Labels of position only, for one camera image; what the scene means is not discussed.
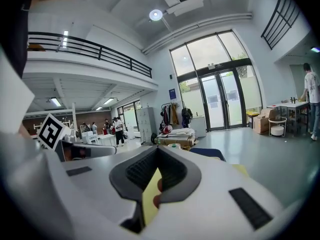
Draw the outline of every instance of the black railing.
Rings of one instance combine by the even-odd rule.
[[[277,1],[271,19],[261,35],[271,50],[292,28],[299,13],[300,10],[293,0]]]
[[[28,51],[59,52],[87,56],[152,78],[151,67],[119,51],[85,39],[56,33],[29,32],[28,42]]]

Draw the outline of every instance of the brown wall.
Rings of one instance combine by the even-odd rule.
[[[95,122],[95,125],[97,126],[97,133],[102,134],[102,128],[105,124],[105,119],[108,119],[109,122],[112,123],[111,120],[111,112],[105,111],[105,112],[93,112],[93,113],[84,113],[84,114],[76,114],[76,124],[78,126],[78,131],[80,131],[80,125],[82,125],[84,122],[86,124],[92,125],[93,122]],[[66,118],[67,121],[70,120],[72,122],[73,118],[72,115],[58,115],[55,116],[59,121],[62,121],[62,118]],[[36,126],[40,125],[46,118],[32,118],[32,119],[25,119],[22,121],[22,124],[24,127],[28,130],[30,130],[31,135],[37,134],[37,131],[34,130],[34,124]]]

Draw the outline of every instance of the shoe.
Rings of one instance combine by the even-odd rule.
[[[315,136],[314,134],[312,134],[311,139],[312,139],[313,141],[316,141],[316,140],[318,139],[318,137]]]

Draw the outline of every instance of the blue sign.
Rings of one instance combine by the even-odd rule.
[[[170,100],[174,100],[177,98],[176,89],[169,90]]]

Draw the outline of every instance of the stack of boxes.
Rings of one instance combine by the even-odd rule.
[[[277,111],[274,108],[264,108],[261,114],[253,118],[253,130],[257,134],[265,134],[269,132],[269,119],[275,119]]]

